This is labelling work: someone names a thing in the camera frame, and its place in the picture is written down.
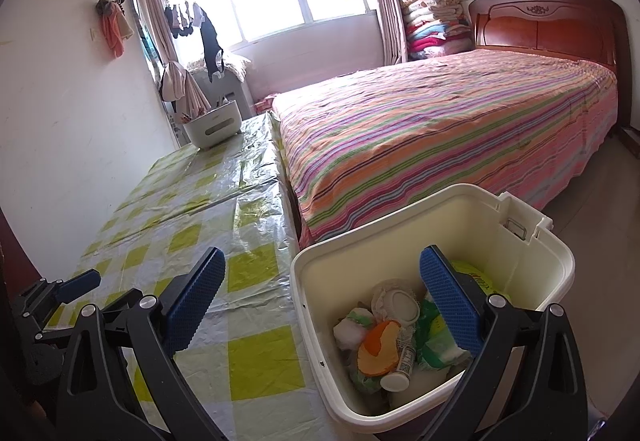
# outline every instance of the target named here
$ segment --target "orange towel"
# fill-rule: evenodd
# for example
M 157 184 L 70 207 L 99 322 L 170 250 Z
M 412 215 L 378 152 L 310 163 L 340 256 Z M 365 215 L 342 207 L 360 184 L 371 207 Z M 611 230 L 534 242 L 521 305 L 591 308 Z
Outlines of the orange towel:
M 113 51 L 115 58 L 119 58 L 124 53 L 124 45 L 122 43 L 122 36 L 120 35 L 120 28 L 118 27 L 117 12 L 120 7 L 111 2 L 111 14 L 102 15 L 100 17 L 100 24 L 102 25 L 102 33 L 107 40 L 109 49 Z

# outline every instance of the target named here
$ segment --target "orange sponge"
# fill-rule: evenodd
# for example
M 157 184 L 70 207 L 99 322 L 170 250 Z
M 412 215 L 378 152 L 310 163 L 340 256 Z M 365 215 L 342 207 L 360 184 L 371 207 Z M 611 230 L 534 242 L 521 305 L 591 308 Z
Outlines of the orange sponge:
M 379 323 L 371 329 L 358 349 L 358 369 L 366 376 L 382 376 L 398 364 L 396 340 L 400 324 L 395 320 Z

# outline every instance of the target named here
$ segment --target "blue gripper pad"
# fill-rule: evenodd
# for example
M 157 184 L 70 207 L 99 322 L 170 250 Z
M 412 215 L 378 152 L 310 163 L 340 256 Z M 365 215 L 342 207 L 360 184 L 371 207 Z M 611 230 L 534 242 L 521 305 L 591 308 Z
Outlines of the blue gripper pad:
M 210 248 L 188 275 L 180 294 L 166 312 L 162 348 L 169 357 L 186 349 L 225 278 L 225 255 Z M 172 283 L 162 292 L 171 291 Z
M 484 342 L 480 331 L 480 315 L 463 291 L 457 274 L 437 248 L 429 246 L 420 254 L 420 277 L 433 297 L 440 314 L 458 347 L 476 357 Z

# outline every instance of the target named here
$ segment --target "small bottle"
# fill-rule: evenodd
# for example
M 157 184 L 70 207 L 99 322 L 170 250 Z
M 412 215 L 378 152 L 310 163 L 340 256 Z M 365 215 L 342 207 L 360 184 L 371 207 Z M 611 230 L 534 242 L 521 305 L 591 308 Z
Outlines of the small bottle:
M 407 345 L 400 353 L 400 360 L 396 369 L 380 379 L 380 385 L 389 392 L 401 392 L 409 388 L 411 371 L 414 368 L 415 349 Z

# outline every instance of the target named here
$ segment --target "striped bedsheet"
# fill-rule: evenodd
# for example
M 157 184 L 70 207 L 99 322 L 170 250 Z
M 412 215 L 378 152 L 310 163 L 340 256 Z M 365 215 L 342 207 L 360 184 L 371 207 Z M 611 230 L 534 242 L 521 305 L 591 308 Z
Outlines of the striped bedsheet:
M 361 71 L 276 97 L 301 246 L 453 183 L 542 209 L 616 121 L 592 62 L 476 50 Z

